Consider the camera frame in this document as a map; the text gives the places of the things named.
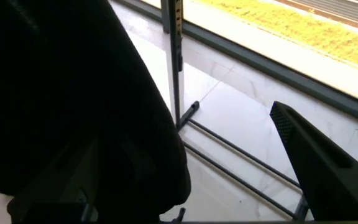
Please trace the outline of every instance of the marble floor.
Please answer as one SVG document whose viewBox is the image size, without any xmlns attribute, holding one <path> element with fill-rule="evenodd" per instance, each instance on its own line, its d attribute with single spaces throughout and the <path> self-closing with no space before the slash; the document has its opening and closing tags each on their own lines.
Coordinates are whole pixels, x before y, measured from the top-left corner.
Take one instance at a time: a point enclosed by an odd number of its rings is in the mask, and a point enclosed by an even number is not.
<svg viewBox="0 0 358 224">
<path fill-rule="evenodd" d="M 143 58 L 167 106 L 172 110 L 172 79 L 168 35 L 161 25 L 111 2 L 129 37 Z M 194 119 L 243 150 L 297 181 L 269 111 L 275 100 L 296 109 L 306 119 L 358 160 L 358 121 L 318 102 L 247 65 L 241 64 L 190 38 L 183 39 L 184 71 L 180 74 L 181 110 L 196 100 L 200 109 Z M 226 169 L 295 211 L 301 197 L 293 188 L 253 164 L 232 149 L 222 146 L 191 125 L 182 138 Z M 169 221 L 186 208 L 185 221 L 290 220 L 248 189 L 188 152 L 192 193 L 188 201 L 161 216 Z M 9 223 L 0 194 L 0 223 Z"/>
</svg>

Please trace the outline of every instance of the dry grass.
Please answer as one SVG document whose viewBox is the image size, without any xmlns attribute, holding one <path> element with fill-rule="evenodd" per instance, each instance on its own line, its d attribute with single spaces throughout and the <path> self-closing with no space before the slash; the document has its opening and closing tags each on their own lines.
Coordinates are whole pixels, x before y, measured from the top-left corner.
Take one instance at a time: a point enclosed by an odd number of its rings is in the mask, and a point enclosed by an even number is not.
<svg viewBox="0 0 358 224">
<path fill-rule="evenodd" d="M 199 0 L 281 35 L 358 64 L 358 33 L 338 22 L 258 0 Z"/>
</svg>

